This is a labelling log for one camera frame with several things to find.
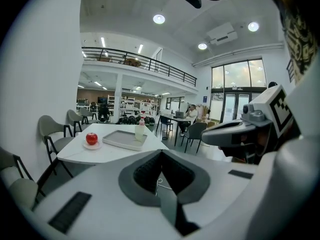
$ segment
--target plastic bottle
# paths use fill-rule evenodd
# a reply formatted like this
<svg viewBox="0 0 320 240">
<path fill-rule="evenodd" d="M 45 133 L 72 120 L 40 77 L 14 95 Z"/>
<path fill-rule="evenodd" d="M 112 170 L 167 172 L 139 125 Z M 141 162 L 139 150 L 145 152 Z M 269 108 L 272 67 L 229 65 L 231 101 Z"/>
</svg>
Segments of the plastic bottle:
<svg viewBox="0 0 320 240">
<path fill-rule="evenodd" d="M 143 117 L 141 117 L 139 121 L 139 125 L 135 126 L 135 138 L 138 141 L 141 141 L 143 139 L 144 133 L 145 133 L 145 120 Z"/>
</svg>

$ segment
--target gray tray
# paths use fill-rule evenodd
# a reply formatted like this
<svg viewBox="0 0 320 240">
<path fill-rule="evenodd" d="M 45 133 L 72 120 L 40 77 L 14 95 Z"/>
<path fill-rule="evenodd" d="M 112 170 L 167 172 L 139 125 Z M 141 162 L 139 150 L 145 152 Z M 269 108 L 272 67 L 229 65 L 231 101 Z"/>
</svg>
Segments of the gray tray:
<svg viewBox="0 0 320 240">
<path fill-rule="evenodd" d="M 142 147 L 147 139 L 147 135 L 142 136 L 142 140 L 137 140 L 133 132 L 115 130 L 102 138 L 102 142 L 128 150 L 142 151 Z"/>
</svg>

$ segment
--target red apple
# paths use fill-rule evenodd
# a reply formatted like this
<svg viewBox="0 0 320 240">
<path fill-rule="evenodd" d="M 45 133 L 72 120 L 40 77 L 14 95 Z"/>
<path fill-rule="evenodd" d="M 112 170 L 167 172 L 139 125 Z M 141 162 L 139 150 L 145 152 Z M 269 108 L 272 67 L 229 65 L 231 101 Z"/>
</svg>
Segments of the red apple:
<svg viewBox="0 0 320 240">
<path fill-rule="evenodd" d="M 94 145 L 98 142 L 98 135 L 96 135 L 93 132 L 90 132 L 85 136 L 85 140 L 86 142 L 88 142 L 89 145 Z"/>
</svg>

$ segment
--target white plate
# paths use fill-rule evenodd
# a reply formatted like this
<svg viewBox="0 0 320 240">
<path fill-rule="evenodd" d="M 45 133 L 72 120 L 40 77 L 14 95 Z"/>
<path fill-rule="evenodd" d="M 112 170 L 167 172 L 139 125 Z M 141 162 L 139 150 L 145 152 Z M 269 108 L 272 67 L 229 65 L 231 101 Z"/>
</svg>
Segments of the white plate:
<svg viewBox="0 0 320 240">
<path fill-rule="evenodd" d="M 97 150 L 101 148 L 101 143 L 100 141 L 98 141 L 96 144 L 94 145 L 89 145 L 88 142 L 84 139 L 82 142 L 82 145 L 88 149 L 88 150 Z"/>
</svg>

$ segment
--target round ceiling light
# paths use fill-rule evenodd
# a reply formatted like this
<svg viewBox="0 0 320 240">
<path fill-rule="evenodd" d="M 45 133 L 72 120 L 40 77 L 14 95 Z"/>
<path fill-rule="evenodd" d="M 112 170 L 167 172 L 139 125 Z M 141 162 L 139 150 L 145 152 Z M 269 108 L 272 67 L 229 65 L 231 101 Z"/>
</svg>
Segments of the round ceiling light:
<svg viewBox="0 0 320 240">
<path fill-rule="evenodd" d="M 199 48 L 200 50 L 205 50 L 205 49 L 207 49 L 207 45 L 206 45 L 205 43 L 200 43 L 200 44 L 198 45 L 198 48 Z"/>
<path fill-rule="evenodd" d="M 153 21 L 157 24 L 162 24 L 165 22 L 165 17 L 161 14 L 157 14 L 153 16 Z"/>
<path fill-rule="evenodd" d="M 251 23 L 248 25 L 248 29 L 249 29 L 251 32 L 256 32 L 256 31 L 259 29 L 259 24 L 256 23 L 256 22 L 251 22 Z"/>
</svg>

